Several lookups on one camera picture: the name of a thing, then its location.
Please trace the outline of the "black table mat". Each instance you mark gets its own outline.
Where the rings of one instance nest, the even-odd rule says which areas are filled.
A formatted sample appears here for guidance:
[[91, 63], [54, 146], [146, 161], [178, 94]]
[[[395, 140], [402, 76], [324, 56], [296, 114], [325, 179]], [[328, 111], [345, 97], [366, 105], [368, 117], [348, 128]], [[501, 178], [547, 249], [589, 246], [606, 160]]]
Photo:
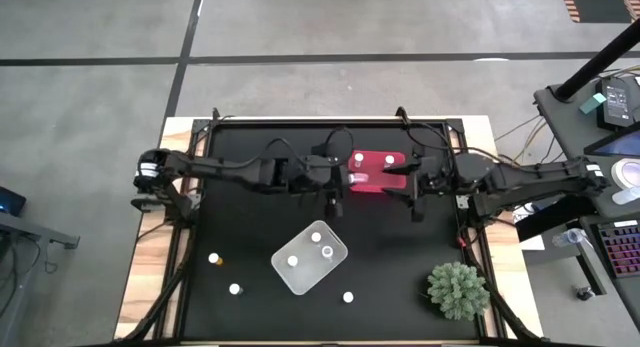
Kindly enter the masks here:
[[[325, 198], [262, 195], [207, 181], [195, 234], [181, 334], [189, 341], [474, 340], [474, 322], [449, 320], [424, 295], [427, 277], [462, 254], [455, 202], [431, 196], [422, 222], [381, 193], [347, 193], [331, 228], [348, 257], [304, 295], [294, 295], [272, 255], [324, 215]], [[219, 254], [221, 266], [208, 261]], [[232, 295], [233, 283], [243, 288]], [[352, 292], [351, 303], [343, 301]]]

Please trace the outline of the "white tape roll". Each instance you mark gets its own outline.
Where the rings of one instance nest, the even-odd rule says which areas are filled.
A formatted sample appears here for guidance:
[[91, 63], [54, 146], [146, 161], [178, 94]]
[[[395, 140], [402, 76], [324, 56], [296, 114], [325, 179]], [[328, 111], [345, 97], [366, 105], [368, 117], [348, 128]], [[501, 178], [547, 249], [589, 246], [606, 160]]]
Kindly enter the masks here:
[[623, 158], [611, 167], [611, 177], [621, 189], [640, 187], [640, 159]]

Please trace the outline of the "black controller box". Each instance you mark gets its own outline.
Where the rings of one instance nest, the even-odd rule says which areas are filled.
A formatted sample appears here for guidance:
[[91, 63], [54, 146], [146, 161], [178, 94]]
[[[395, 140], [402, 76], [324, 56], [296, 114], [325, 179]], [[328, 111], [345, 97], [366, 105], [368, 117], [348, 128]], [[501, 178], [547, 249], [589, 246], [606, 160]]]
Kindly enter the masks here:
[[587, 197], [568, 195], [546, 208], [516, 223], [520, 242], [526, 241], [559, 225], [597, 213]]

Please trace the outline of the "black aluminium table frame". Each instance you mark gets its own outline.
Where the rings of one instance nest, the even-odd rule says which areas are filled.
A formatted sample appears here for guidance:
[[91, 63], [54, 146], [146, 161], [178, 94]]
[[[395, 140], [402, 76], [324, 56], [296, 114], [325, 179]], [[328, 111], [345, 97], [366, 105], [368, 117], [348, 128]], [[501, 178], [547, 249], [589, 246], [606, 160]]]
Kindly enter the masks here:
[[[445, 116], [412, 116], [421, 120], [461, 120], [465, 130], [466, 141], [471, 146], [496, 154], [497, 149], [489, 121], [486, 115], [445, 115]], [[337, 120], [384, 120], [395, 117], [235, 117], [256, 122], [272, 122], [285, 120], [288, 122], [301, 121], [329, 121]], [[165, 122], [160, 147], [186, 151], [193, 145], [194, 138], [204, 135], [202, 128], [209, 123], [211, 117], [170, 117]], [[142, 215], [139, 235], [148, 232], [161, 224], [164, 213], [155, 211]], [[168, 280], [178, 263], [185, 255], [188, 230], [176, 229], [169, 225], [158, 227], [150, 234], [135, 243], [127, 284], [122, 305], [118, 315], [114, 340], [122, 339], [135, 329], [144, 315], [151, 308], [154, 300], [159, 296], [165, 280]], [[480, 247], [477, 241], [474, 253], [479, 261], [480, 252], [488, 252], [493, 267], [496, 285], [506, 302], [521, 319], [525, 326], [538, 336], [544, 335], [538, 309], [533, 296], [531, 282], [522, 249], [519, 245], [515, 228], [503, 222], [496, 222], [485, 230], [488, 247]], [[174, 327], [178, 315], [178, 292], [185, 288], [179, 287], [169, 300], [165, 311], [161, 312], [158, 322], [152, 325], [147, 339], [154, 337], [153, 332], [159, 333], [159, 338], [169, 337], [177, 332]], [[497, 336], [497, 314], [487, 311], [484, 315], [487, 332], [490, 336]]]

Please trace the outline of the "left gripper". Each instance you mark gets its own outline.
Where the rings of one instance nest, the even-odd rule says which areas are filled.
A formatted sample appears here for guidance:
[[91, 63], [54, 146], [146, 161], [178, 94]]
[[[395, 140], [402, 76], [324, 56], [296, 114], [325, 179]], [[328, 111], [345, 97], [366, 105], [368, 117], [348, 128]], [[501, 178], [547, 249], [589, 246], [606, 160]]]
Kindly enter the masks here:
[[348, 180], [350, 177], [349, 158], [322, 157], [309, 155], [302, 159], [296, 171], [295, 192], [316, 192], [325, 187], [325, 217], [339, 218], [344, 214], [343, 198], [349, 191], [349, 183], [330, 182]]

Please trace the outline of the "white cylinder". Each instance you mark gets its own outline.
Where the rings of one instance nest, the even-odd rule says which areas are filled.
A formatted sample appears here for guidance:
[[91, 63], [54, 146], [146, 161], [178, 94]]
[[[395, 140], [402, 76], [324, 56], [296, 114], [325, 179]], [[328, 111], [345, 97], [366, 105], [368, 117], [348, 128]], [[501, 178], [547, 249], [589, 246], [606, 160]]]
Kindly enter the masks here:
[[612, 195], [612, 201], [617, 205], [625, 205], [640, 199], [640, 186], [618, 191]]

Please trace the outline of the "black power adapter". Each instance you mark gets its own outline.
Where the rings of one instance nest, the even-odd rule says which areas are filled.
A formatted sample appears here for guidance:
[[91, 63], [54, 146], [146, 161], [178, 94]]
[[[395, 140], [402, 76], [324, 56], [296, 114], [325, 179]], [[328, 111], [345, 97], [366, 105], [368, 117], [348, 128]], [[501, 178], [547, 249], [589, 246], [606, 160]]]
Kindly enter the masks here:
[[605, 100], [597, 108], [597, 125], [601, 129], [616, 131], [633, 124], [629, 107], [629, 87], [620, 78], [603, 78], [596, 83], [596, 91]]

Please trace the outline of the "dark device blue light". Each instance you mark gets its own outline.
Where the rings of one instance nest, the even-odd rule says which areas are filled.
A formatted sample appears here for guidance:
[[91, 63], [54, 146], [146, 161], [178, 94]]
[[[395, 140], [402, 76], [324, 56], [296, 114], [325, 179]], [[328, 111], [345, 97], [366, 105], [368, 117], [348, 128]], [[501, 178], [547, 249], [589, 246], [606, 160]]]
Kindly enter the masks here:
[[19, 217], [26, 205], [27, 199], [7, 188], [0, 186], [0, 212]]

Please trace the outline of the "red tube rack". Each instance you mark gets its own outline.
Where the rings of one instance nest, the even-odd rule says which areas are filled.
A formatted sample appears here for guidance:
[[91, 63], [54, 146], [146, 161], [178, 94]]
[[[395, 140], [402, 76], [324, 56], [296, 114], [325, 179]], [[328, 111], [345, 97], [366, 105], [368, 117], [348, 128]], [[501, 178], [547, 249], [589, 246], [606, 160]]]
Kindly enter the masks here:
[[[358, 163], [354, 160], [356, 153], [364, 155], [362, 162]], [[350, 189], [353, 192], [362, 193], [383, 193], [384, 189], [404, 189], [407, 185], [405, 176], [383, 172], [385, 167], [389, 167], [384, 165], [387, 155], [394, 157], [395, 162], [392, 165], [406, 161], [405, 155], [400, 152], [355, 150], [348, 163], [350, 173], [366, 173], [369, 175], [369, 181], [367, 183], [351, 184]]]

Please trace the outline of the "backlit keyboard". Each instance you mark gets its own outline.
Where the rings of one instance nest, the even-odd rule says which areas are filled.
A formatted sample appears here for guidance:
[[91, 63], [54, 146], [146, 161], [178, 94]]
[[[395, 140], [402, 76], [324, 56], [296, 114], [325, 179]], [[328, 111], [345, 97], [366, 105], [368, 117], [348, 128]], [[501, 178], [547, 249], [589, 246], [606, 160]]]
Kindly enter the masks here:
[[598, 237], [616, 278], [640, 276], [640, 221], [599, 224]]

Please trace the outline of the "grey side desk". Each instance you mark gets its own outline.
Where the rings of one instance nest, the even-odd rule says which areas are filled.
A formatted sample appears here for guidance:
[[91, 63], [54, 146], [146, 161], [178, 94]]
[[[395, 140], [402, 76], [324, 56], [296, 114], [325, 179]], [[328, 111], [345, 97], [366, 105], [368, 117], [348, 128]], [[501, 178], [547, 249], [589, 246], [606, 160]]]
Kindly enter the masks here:
[[[596, 93], [596, 82], [591, 82], [576, 92], [566, 102], [556, 99], [554, 92], [558, 85], [544, 88], [534, 93], [534, 100], [544, 116], [567, 159], [573, 159], [584, 152], [584, 148], [612, 134], [612, 131], [597, 126], [595, 112], [584, 114], [583, 105]], [[611, 219], [640, 218], [640, 199], [625, 205], [617, 205], [612, 195], [621, 188], [614, 182], [599, 196], [591, 198], [591, 204], [598, 214]]]

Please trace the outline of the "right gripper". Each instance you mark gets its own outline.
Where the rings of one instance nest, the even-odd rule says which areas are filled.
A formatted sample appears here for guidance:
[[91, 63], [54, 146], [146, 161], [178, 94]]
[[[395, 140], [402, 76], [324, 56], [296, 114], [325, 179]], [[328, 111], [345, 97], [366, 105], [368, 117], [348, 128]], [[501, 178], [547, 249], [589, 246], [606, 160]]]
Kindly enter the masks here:
[[[425, 158], [426, 176], [424, 190], [428, 195], [450, 195], [454, 191], [455, 167], [449, 157], [429, 156]], [[385, 167], [383, 172], [391, 175], [424, 176], [423, 158], [410, 158], [403, 163]], [[416, 187], [408, 187], [396, 192], [397, 198], [410, 210], [412, 222], [422, 222], [425, 215], [425, 200]]]

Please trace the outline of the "clear plastic bin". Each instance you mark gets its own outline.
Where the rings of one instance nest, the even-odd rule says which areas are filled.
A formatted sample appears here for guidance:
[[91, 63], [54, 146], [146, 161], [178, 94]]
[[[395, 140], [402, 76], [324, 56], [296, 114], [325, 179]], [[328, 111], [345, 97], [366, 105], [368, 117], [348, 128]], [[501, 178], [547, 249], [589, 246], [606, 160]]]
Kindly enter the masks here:
[[[321, 234], [320, 242], [312, 241], [314, 232]], [[324, 246], [333, 248], [330, 258], [322, 256], [321, 249]], [[316, 220], [277, 250], [271, 257], [271, 265], [290, 291], [301, 296], [344, 262], [348, 254], [347, 246], [330, 226], [322, 220]], [[288, 265], [289, 256], [298, 258], [295, 267]]]

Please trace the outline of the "clear plastic water bottle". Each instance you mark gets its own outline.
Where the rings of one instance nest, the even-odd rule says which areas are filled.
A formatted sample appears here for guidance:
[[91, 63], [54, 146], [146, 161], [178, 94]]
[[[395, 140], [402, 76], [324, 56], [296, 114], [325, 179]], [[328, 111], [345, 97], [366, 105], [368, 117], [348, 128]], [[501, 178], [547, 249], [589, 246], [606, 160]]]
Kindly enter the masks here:
[[552, 238], [552, 243], [556, 247], [566, 247], [569, 245], [580, 244], [587, 240], [586, 233], [581, 228], [571, 228]]

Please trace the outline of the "black pole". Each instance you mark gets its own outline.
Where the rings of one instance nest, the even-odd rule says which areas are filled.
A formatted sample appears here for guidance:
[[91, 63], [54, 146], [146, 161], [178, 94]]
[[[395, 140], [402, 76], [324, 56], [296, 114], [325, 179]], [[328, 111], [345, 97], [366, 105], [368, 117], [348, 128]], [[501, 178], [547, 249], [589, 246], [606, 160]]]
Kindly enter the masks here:
[[617, 59], [629, 52], [640, 42], [640, 18], [636, 19], [623, 32], [607, 44], [600, 52], [583, 65], [574, 75], [561, 84], [555, 91], [554, 97], [566, 102], [581, 88], [586, 86], [594, 77], [602, 73]]

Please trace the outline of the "white paper sheet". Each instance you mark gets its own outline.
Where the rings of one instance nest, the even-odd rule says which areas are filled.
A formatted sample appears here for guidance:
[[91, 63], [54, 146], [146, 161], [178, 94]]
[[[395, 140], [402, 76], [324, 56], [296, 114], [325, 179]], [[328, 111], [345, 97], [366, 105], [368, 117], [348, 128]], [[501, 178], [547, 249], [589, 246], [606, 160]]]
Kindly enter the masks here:
[[[527, 203], [523, 206], [516, 207], [512, 212], [513, 222], [519, 222], [520, 220], [532, 215], [535, 212], [533, 204]], [[523, 251], [543, 251], [545, 249], [544, 241], [541, 235], [529, 238], [520, 243], [520, 247]]]

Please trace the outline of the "green artificial plant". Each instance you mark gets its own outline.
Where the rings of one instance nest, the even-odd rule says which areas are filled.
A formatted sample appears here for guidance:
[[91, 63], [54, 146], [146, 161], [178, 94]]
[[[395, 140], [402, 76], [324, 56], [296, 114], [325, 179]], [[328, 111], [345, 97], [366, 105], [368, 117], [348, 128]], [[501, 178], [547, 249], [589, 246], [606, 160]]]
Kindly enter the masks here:
[[430, 302], [438, 305], [447, 319], [471, 321], [489, 306], [486, 280], [475, 267], [460, 262], [445, 263], [433, 269], [427, 282]]

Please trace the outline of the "black flat monitor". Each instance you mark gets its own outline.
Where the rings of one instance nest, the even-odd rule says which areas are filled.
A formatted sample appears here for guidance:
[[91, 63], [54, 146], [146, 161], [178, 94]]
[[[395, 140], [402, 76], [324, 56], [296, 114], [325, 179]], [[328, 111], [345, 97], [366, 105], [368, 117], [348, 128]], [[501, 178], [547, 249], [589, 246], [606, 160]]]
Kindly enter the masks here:
[[640, 130], [615, 133], [584, 148], [587, 155], [640, 158]]

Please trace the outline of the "black mat orange striped edges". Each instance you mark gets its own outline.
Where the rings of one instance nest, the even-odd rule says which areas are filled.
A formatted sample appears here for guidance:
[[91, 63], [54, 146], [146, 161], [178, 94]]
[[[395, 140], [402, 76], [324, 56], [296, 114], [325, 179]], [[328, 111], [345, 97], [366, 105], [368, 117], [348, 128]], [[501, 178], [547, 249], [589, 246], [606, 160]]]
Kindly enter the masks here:
[[563, 0], [574, 23], [630, 23], [640, 16], [640, 0]]

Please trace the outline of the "dark keyboard desk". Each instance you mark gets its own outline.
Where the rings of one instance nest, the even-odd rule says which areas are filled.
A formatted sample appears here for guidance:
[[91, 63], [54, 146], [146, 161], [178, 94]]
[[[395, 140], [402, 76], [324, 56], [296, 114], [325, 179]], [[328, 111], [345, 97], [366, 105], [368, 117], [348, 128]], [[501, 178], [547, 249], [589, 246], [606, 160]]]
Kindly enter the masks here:
[[611, 267], [605, 260], [604, 250], [600, 244], [598, 237], [598, 225], [604, 223], [638, 220], [640, 219], [607, 219], [601, 216], [581, 217], [579, 222], [589, 236], [589, 240], [593, 243], [596, 255], [603, 264], [603, 267], [613, 283], [618, 295], [620, 296], [628, 314], [634, 322], [634, 325], [640, 332], [640, 276], [632, 276], [626, 278], [616, 278], [611, 271]]

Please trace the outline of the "grey metal stand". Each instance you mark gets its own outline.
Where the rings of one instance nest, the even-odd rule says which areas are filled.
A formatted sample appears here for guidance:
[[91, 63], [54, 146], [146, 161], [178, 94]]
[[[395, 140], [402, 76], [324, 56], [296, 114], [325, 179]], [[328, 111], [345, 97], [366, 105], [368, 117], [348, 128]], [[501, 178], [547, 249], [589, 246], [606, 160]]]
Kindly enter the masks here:
[[49, 245], [76, 249], [79, 241], [79, 236], [0, 212], [0, 347], [17, 341], [38, 264], [47, 269]]

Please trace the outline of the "small teal box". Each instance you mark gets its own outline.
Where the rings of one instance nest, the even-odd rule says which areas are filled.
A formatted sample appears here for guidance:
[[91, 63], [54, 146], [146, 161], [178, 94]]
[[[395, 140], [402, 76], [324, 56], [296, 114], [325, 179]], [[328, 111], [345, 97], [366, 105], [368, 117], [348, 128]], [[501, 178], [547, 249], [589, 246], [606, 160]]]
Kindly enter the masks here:
[[579, 110], [583, 114], [588, 115], [597, 110], [605, 101], [606, 97], [602, 93], [595, 93], [579, 107]]

